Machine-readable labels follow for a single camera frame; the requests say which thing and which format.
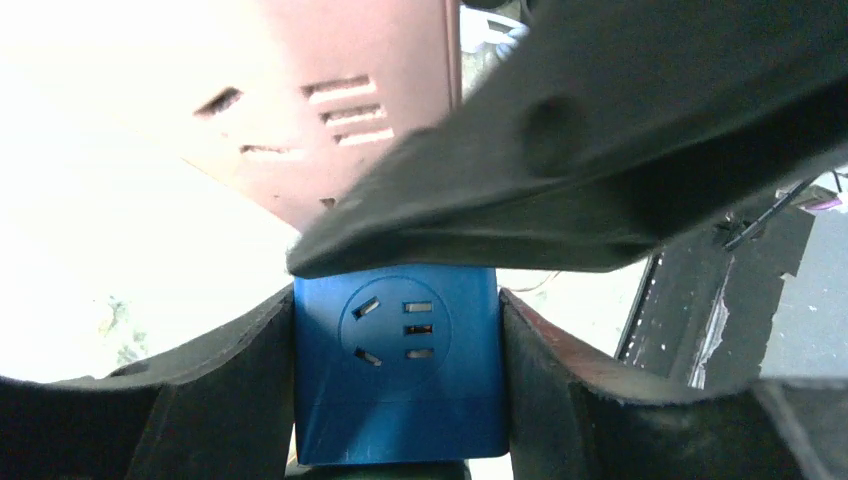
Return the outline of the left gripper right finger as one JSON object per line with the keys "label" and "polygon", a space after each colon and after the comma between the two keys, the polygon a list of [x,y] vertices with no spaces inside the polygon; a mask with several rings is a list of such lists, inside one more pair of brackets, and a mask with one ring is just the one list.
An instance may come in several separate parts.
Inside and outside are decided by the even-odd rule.
{"label": "left gripper right finger", "polygon": [[518,479],[843,479],[847,383],[700,390],[626,365],[499,295]]}

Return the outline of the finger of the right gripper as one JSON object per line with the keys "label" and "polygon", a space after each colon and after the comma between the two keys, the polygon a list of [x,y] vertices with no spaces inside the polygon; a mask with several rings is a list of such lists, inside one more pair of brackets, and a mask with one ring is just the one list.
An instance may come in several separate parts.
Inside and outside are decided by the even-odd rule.
{"label": "finger of the right gripper", "polygon": [[473,95],[394,146],[289,252],[610,271],[847,146],[843,1],[552,1]]}

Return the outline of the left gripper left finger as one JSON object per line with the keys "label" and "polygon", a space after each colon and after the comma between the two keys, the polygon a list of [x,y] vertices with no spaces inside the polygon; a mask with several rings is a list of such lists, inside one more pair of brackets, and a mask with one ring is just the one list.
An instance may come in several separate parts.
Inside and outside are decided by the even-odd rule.
{"label": "left gripper left finger", "polygon": [[280,479],[293,291],[102,379],[1,381],[5,479]]}

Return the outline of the blue cube socket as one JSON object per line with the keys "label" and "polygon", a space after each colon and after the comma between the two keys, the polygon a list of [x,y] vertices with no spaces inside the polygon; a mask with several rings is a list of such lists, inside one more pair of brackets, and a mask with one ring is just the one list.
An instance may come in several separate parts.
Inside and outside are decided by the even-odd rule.
{"label": "blue cube socket", "polygon": [[296,278],[294,307],[301,464],[507,452],[493,269],[417,264]]}

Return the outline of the pink power strip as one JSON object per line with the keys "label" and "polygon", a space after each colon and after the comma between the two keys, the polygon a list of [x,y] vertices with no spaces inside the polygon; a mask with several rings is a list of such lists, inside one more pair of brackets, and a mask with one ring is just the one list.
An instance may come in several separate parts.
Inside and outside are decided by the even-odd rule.
{"label": "pink power strip", "polygon": [[304,229],[461,99],[455,1],[186,1],[133,117]]}

